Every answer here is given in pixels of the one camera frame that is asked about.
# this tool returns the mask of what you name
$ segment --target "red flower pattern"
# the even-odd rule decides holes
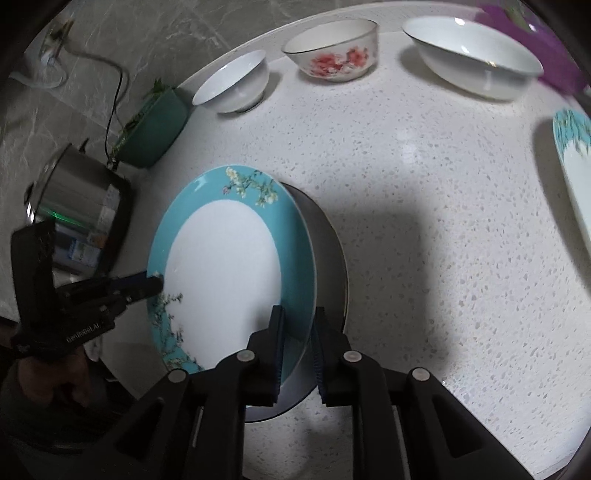
[[[368,49],[361,50],[359,47],[350,48],[344,61],[342,55],[323,53],[312,59],[310,73],[316,77],[328,77],[341,72],[345,67],[349,71],[361,69],[365,67],[368,58]]]
[[[368,58],[369,55],[367,48],[360,50],[355,47],[347,52],[347,62],[355,65],[358,68],[365,67],[365,63],[367,62]]]
[[[335,53],[319,55],[312,60],[312,73],[319,77],[328,77],[339,72],[341,68],[343,64],[339,62],[339,56]]]

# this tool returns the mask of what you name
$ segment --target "marble wall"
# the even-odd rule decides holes
[[[73,18],[79,50],[123,65],[130,87],[123,122],[156,78],[177,85],[223,53],[264,32],[363,0],[73,0],[59,15]],[[477,0],[455,3],[477,5]],[[27,52],[35,73],[41,37]],[[18,317],[12,289],[10,235],[24,224],[23,194],[51,153],[89,137],[87,153],[105,160],[103,138],[118,75],[104,64],[60,56],[69,79],[54,90],[9,79],[0,90],[0,316]],[[119,125],[111,126],[115,138]]]

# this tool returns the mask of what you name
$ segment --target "person's hand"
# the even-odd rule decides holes
[[[50,364],[31,356],[23,358],[18,361],[17,368],[18,383],[29,400],[47,406],[53,400],[56,388],[71,384],[72,399],[83,407],[88,406],[90,376],[82,347]]]

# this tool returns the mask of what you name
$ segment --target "oval plate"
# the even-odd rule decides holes
[[[552,127],[570,203],[591,255],[591,121],[565,109],[555,114]]]
[[[316,305],[306,223],[269,175],[231,165],[210,170],[174,199],[156,231],[148,274],[164,290],[148,302],[152,336],[170,369],[213,368],[285,308],[282,381],[301,358]]]

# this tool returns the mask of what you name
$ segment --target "pot handle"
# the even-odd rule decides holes
[[[87,138],[86,140],[84,140],[82,142],[82,145],[80,146],[80,148],[78,149],[78,151],[80,153],[86,153],[86,144],[88,143],[88,141],[90,140],[90,138]]]
[[[31,198],[31,192],[33,191],[33,187],[35,186],[35,182],[31,183],[27,189],[25,190],[25,197],[23,200],[23,205],[26,205],[29,199]]]

